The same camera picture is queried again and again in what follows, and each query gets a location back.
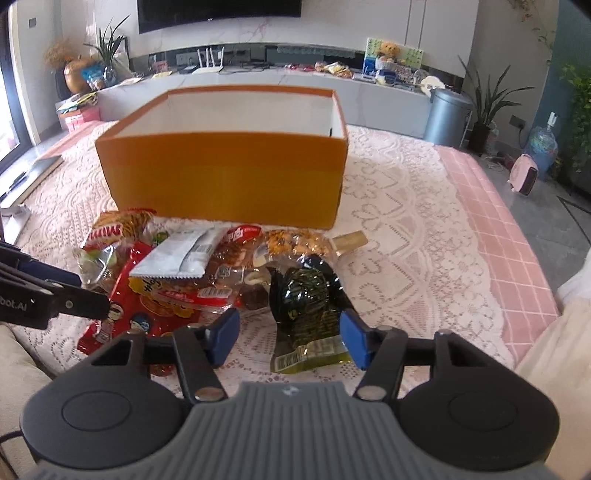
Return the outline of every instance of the trash can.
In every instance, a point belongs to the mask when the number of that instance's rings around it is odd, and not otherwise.
[[[472,116],[472,102],[466,95],[438,88],[431,92],[431,103],[423,140],[460,148]]]

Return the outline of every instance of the silver screw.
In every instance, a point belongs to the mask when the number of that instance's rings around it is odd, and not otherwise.
[[[365,401],[380,401],[386,396],[386,391],[377,385],[365,385],[357,390],[357,396]]]
[[[195,398],[199,401],[220,401],[224,392],[218,387],[203,387],[195,392]]]

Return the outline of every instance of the television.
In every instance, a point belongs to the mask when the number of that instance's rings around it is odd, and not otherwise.
[[[300,17],[301,0],[138,0],[139,33],[234,17]]]

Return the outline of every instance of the pink heater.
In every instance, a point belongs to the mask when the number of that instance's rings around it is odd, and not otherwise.
[[[523,154],[515,160],[507,182],[513,187],[511,189],[513,192],[529,195],[536,178],[538,178],[538,166],[529,155]]]

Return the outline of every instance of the lace tablecloth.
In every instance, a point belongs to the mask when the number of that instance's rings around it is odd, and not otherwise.
[[[95,217],[114,209],[94,140],[99,125],[64,154],[64,164],[28,199],[33,215],[19,246],[50,264],[76,271],[72,247]],[[338,265],[355,308],[371,326],[393,325],[410,336],[432,337],[451,328],[512,368],[515,354],[503,339],[504,311],[493,294],[491,269],[455,180],[432,144],[349,127],[350,150],[337,222],[331,235],[362,229],[369,245]],[[83,358],[76,350],[87,320],[61,315],[45,332],[14,327],[19,341],[45,366],[60,372]],[[229,394],[243,380],[341,380],[352,391],[361,377],[353,364],[298,375],[269,372],[275,324],[269,315],[242,321],[241,335],[218,370]],[[426,378],[411,369],[402,390]],[[178,390],[176,379],[164,380]]]

